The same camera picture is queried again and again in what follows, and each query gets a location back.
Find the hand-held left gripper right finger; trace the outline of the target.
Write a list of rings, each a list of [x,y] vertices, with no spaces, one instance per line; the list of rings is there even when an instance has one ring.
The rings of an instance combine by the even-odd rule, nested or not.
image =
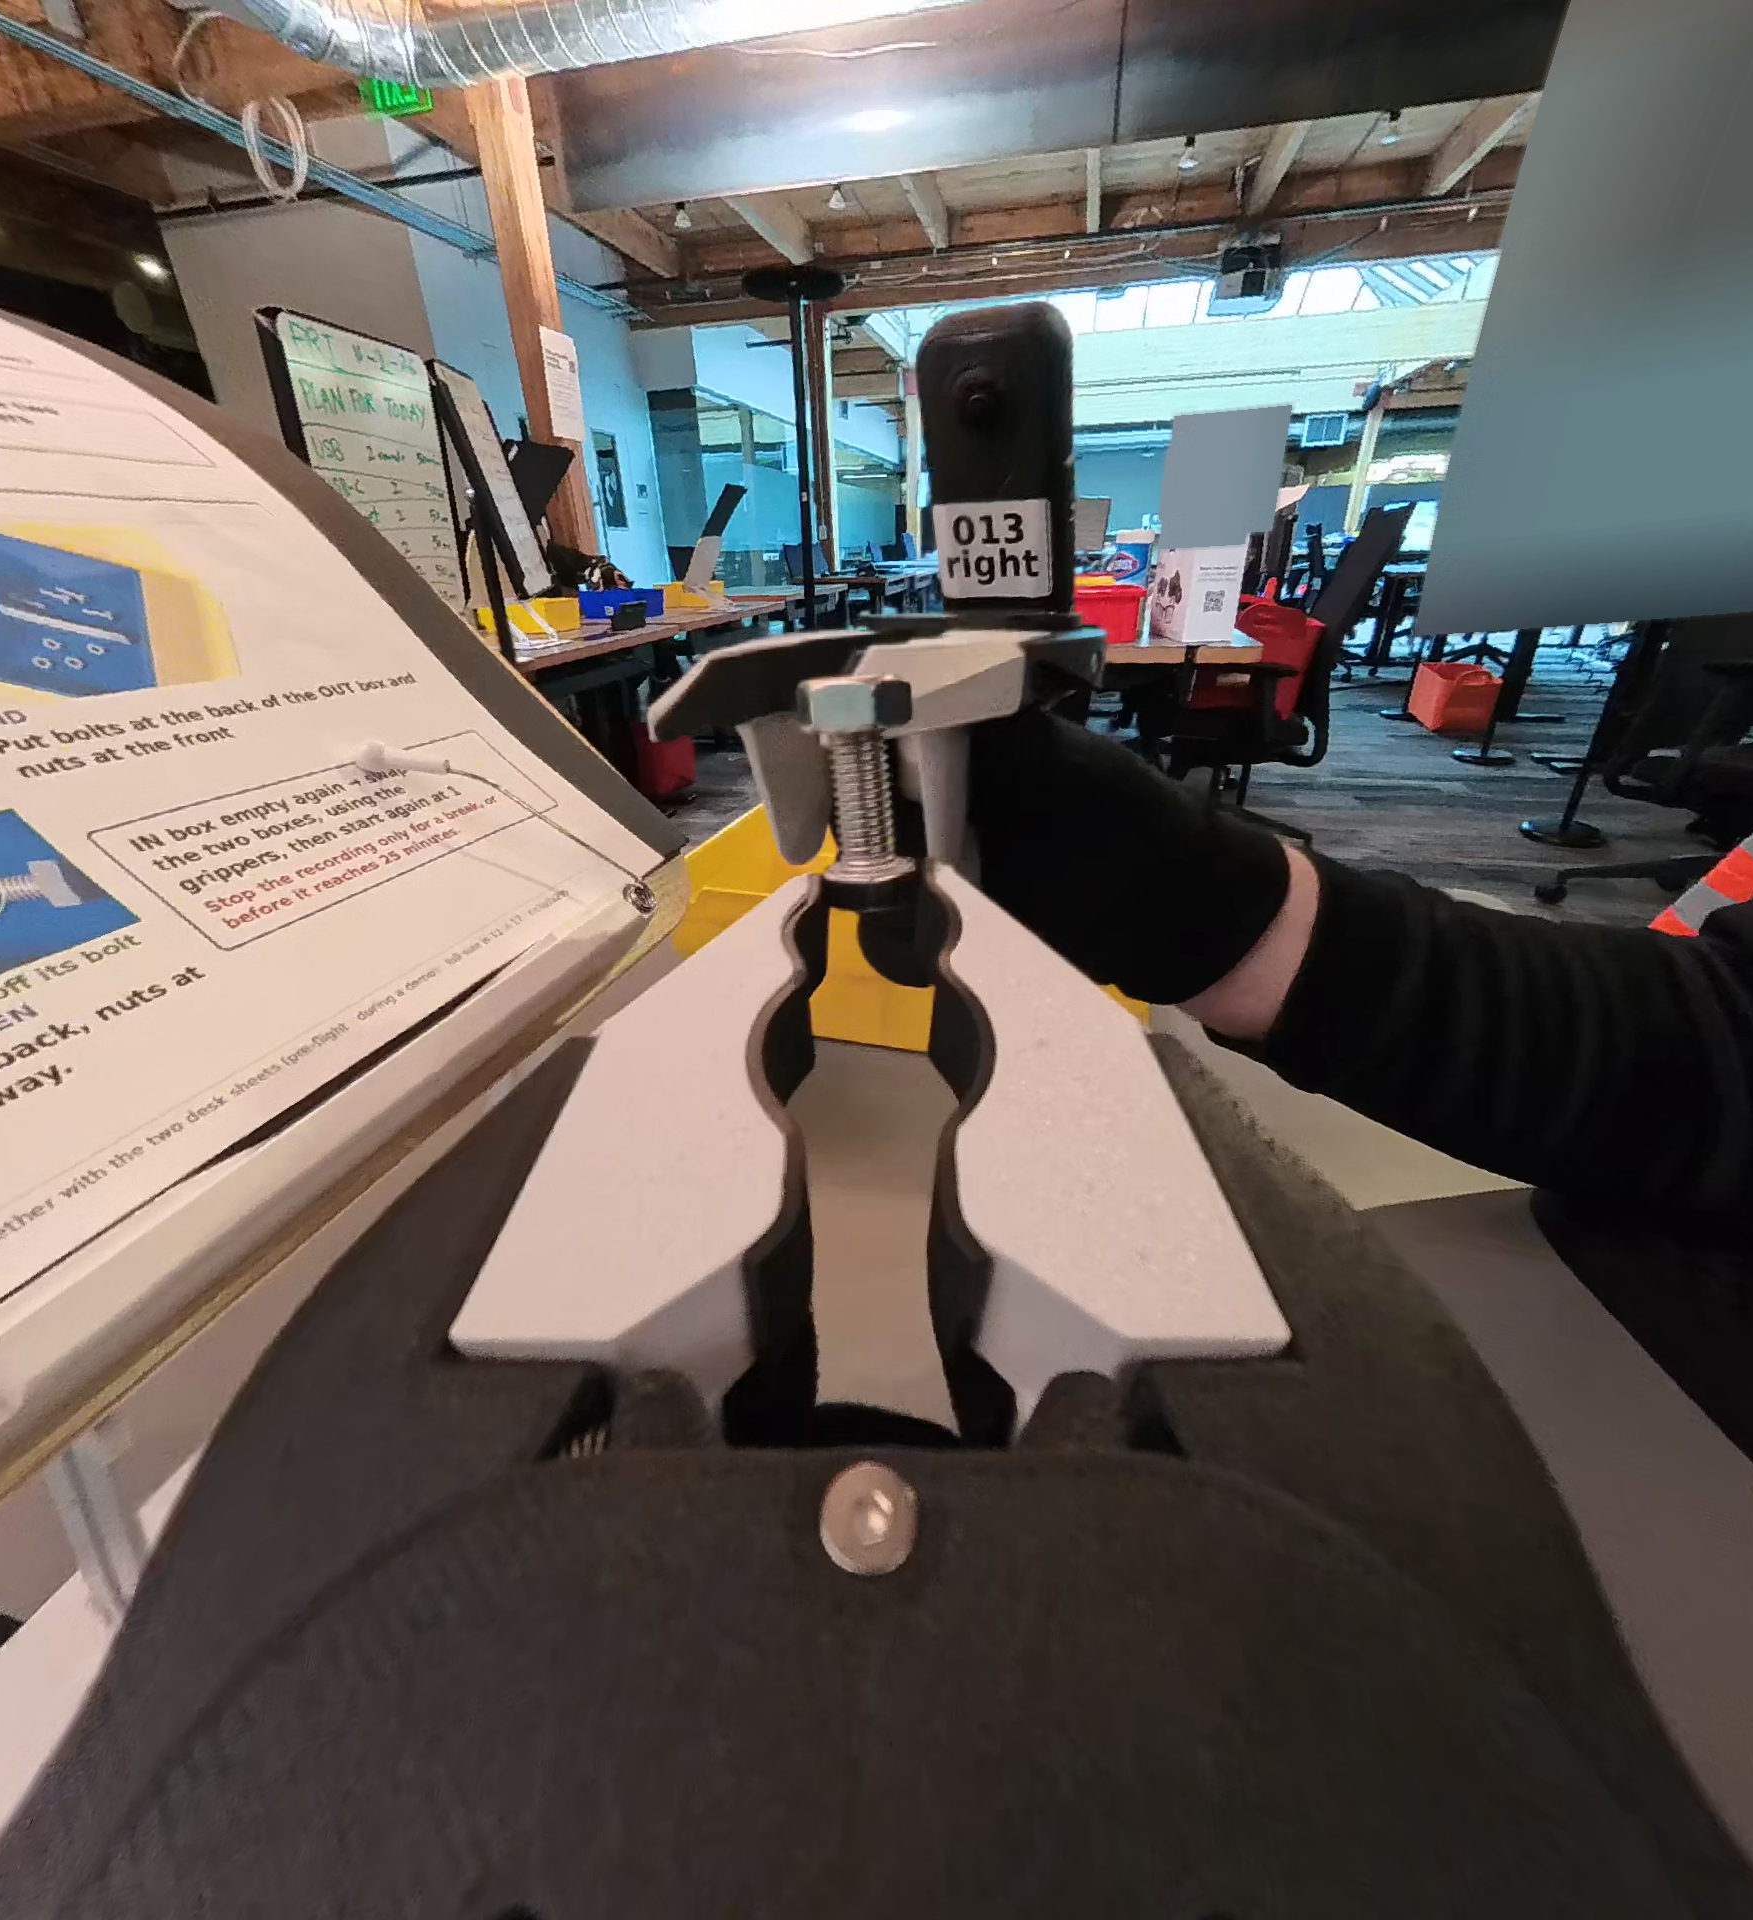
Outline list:
[[[933,1326],[963,1429],[1024,1429],[1065,1375],[1261,1359],[1293,1328],[1146,1026],[960,874],[933,1065],[960,1092]]]

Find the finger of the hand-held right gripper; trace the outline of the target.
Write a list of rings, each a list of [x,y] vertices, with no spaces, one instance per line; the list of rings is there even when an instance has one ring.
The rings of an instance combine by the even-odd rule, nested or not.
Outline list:
[[[817,733],[793,715],[793,691],[812,678],[850,678],[862,644],[860,635],[783,635],[723,645],[651,699],[648,736],[735,730],[779,855],[806,864],[830,834],[830,779]]]
[[[901,742],[904,791],[921,814],[926,855],[971,874],[974,733],[1024,706],[1022,638],[869,641],[854,651],[854,678],[911,682],[911,720],[884,740]]]

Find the silver hex nut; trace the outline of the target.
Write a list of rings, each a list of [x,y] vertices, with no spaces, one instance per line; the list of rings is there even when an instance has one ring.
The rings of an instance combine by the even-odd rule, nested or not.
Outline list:
[[[887,733],[911,720],[911,682],[898,678],[812,678],[793,691],[799,726],[817,736]]]

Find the silver bolt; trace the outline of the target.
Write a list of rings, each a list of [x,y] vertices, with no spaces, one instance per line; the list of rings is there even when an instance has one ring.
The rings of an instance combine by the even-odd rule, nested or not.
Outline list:
[[[911,877],[896,847],[894,772],[881,730],[820,733],[830,779],[830,880],[850,891],[879,891]]]

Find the yellow plastic bin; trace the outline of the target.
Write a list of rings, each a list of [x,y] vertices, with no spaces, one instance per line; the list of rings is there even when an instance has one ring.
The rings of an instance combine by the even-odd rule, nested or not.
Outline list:
[[[812,912],[793,929],[803,958],[799,993],[779,1022],[790,1042],[796,1016],[823,1043],[860,1043],[933,1059],[967,1075],[985,1052],[960,995],[937,989],[943,922],[920,864],[887,888],[844,891],[834,877],[836,844],[803,864],[776,851],[768,811],[751,807],[688,853],[688,911],[674,947],[691,955],[783,894],[793,880],[820,880]]]

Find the person's right forearm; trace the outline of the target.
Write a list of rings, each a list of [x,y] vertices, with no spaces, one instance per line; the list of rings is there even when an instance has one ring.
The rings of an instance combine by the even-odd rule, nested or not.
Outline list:
[[[1281,1005],[1197,1019],[1462,1163],[1753,1235],[1753,898],[1697,937],[1552,925],[1315,868]]]

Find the person's right hand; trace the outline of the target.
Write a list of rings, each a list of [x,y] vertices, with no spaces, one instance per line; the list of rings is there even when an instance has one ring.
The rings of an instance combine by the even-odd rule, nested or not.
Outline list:
[[[1277,927],[1304,861],[1046,710],[967,736],[975,885],[1091,981],[1186,1005]]]

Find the black pole stand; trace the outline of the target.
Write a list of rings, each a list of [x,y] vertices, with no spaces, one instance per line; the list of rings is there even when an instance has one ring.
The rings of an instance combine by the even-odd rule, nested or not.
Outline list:
[[[815,261],[779,261],[749,270],[742,294],[755,302],[783,302],[790,332],[793,388],[793,470],[796,470],[796,570],[803,625],[817,628],[817,564],[815,564],[815,395],[809,372],[812,311],[842,294],[842,275]]]

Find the white printed box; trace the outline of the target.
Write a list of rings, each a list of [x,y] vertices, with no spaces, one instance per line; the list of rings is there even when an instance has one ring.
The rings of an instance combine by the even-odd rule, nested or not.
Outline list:
[[[1160,547],[1143,614],[1152,645],[1230,644],[1239,635],[1250,541]]]

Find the red office chair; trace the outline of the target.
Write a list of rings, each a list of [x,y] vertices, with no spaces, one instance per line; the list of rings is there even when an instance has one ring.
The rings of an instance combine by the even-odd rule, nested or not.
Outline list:
[[[1325,755],[1328,638],[1310,611],[1264,595],[1239,601],[1236,635],[1261,656],[1246,675],[1202,666],[1184,706],[1184,730],[1253,762],[1318,764]]]

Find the black document board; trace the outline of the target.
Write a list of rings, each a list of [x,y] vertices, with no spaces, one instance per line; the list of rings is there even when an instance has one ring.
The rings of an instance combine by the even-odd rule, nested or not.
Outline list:
[[[423,359],[435,393],[437,420],[473,487],[479,523],[487,528],[516,601],[553,591],[553,572],[530,511],[504,456],[504,439],[480,395],[480,388],[440,359]]]

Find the black office chair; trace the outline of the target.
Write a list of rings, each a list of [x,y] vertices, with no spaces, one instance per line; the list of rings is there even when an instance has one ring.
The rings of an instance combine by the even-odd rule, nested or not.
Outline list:
[[[1357,617],[1369,608],[1369,598],[1377,588],[1387,565],[1397,558],[1415,508],[1415,504],[1375,506],[1367,511],[1357,534],[1344,544],[1323,588],[1310,608],[1321,625],[1311,662],[1321,681],[1325,681],[1344,659],[1344,644]]]
[[[1586,786],[1687,817],[1704,851],[1567,864],[1533,885],[1559,908],[1577,883],[1654,883],[1677,898],[1753,831],[1753,614],[1637,624],[1556,826],[1522,837],[1559,851],[1606,837],[1579,823]]]

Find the wooden pillar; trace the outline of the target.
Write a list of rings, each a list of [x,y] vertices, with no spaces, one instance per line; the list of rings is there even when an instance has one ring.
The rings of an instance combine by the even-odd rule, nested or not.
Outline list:
[[[504,311],[517,361],[530,435],[560,444],[573,463],[553,496],[548,527],[560,547],[601,551],[588,496],[585,442],[563,439],[553,416],[548,366],[541,332],[563,332],[553,264],[548,208],[541,190],[530,92],[520,73],[483,80],[462,92],[479,144],[487,218],[496,235]]]

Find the whiteboard with green writing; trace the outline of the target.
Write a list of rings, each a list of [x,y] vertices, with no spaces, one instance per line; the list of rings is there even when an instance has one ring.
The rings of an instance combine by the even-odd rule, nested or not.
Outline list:
[[[278,304],[253,312],[281,439],[453,611],[466,608],[455,471],[428,361]]]

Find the orange plastic bin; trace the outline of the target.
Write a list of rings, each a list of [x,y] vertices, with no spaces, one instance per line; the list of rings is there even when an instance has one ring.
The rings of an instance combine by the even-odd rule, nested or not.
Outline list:
[[[1432,733],[1482,736],[1503,689],[1503,678],[1482,662],[1424,659],[1408,686],[1405,715]]]

